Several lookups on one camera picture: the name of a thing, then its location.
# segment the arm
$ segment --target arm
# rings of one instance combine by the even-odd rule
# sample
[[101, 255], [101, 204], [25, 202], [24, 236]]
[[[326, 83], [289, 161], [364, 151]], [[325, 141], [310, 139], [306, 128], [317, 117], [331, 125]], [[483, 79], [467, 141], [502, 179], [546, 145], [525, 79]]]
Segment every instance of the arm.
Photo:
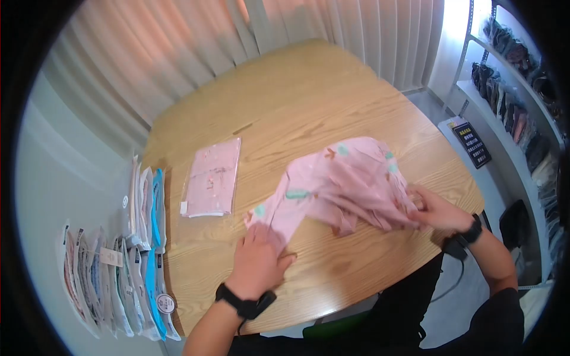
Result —
[[[235, 248], [234, 269], [225, 284], [241, 300], [258, 300], [280, 284], [285, 270], [296, 260], [295, 255], [279, 258], [266, 231], [250, 227]], [[183, 355], [226, 355], [242, 321], [224, 300], [214, 303], [190, 332]]]
[[[421, 186], [409, 188], [409, 194], [418, 195], [422, 207], [409, 214], [411, 220], [436, 229], [466, 232], [473, 224], [473, 217], [443, 199], [436, 193]], [[475, 257], [485, 280], [489, 285], [490, 294], [506, 288], [517, 290], [515, 264], [507, 248], [489, 230], [483, 228], [481, 236], [469, 245], [469, 251]]]

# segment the black watch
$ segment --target black watch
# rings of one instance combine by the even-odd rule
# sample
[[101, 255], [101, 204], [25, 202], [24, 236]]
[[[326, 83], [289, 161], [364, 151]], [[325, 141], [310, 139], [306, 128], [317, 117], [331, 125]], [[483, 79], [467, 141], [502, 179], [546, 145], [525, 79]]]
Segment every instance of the black watch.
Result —
[[477, 241], [481, 233], [483, 232], [483, 228], [481, 227], [481, 219], [479, 219], [479, 215], [473, 214], [473, 224], [466, 232], [458, 232], [455, 234], [455, 238], [463, 245], [463, 247], [468, 247], [473, 242]]
[[271, 305], [277, 296], [272, 291], [266, 291], [259, 300], [241, 300], [224, 283], [220, 284], [215, 291], [215, 301], [225, 300], [235, 308], [238, 316], [245, 320], [257, 318], [268, 306]]

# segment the person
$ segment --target person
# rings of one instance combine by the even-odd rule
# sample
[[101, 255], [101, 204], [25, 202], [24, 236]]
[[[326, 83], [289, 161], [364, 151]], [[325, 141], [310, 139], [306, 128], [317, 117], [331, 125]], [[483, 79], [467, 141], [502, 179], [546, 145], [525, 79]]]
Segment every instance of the person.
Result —
[[[420, 210], [409, 218], [435, 229], [466, 233], [475, 218], [436, 193], [411, 186], [420, 198]], [[250, 229], [236, 247], [234, 269], [226, 286], [240, 299], [257, 300], [278, 285], [296, 256], [275, 257], [263, 234]], [[184, 354], [219, 355], [507, 355], [517, 353], [524, 336], [524, 315], [519, 305], [516, 268], [511, 254], [489, 230], [482, 228], [469, 244], [485, 280], [490, 298], [475, 312], [469, 330], [435, 349], [420, 349], [425, 337], [420, 322], [428, 309], [439, 278], [443, 252], [423, 267], [384, 290], [366, 318], [339, 337], [318, 341], [259, 334], [234, 336], [242, 324], [236, 309], [225, 300], [214, 303], [196, 324]]]

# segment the round sticker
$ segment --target round sticker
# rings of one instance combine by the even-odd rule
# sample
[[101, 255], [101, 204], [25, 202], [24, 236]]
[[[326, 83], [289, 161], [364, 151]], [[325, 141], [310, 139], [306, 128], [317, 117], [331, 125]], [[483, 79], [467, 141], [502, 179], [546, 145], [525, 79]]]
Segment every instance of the round sticker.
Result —
[[163, 314], [172, 314], [175, 309], [174, 299], [168, 294], [159, 294], [156, 297], [156, 305]]

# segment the black pants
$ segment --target black pants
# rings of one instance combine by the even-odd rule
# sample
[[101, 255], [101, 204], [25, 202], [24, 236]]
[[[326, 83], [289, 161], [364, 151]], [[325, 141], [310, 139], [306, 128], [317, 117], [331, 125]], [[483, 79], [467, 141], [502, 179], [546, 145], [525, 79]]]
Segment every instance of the black pants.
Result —
[[259, 334], [234, 337], [229, 355], [355, 355], [383, 347], [417, 349], [424, 319], [441, 271], [443, 252], [384, 290], [366, 319], [353, 330], [328, 340]]

